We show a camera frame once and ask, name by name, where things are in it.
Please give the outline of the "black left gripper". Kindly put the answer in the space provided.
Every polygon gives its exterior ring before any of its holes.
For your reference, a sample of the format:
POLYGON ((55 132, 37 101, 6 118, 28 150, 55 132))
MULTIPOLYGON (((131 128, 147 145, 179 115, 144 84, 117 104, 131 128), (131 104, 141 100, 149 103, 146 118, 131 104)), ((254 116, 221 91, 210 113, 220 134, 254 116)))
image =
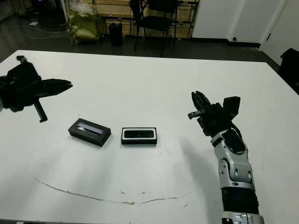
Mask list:
POLYGON ((73 85, 68 80, 45 79, 37 74, 32 63, 25 56, 17 56, 19 65, 0 77, 0 108, 19 112, 26 106, 33 105, 40 117, 40 122, 48 120, 47 115, 39 102, 39 88, 44 85, 41 97, 58 95, 73 85))

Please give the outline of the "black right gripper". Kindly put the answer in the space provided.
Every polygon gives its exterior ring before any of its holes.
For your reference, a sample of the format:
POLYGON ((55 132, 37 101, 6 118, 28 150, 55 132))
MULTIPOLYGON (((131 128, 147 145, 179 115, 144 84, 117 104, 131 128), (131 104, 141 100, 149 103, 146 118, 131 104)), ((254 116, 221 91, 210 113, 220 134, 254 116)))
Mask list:
POLYGON ((214 137, 231 128, 232 118, 219 103, 211 104, 199 91, 192 92, 192 101, 197 111, 189 113, 188 118, 197 118, 205 136, 214 137))

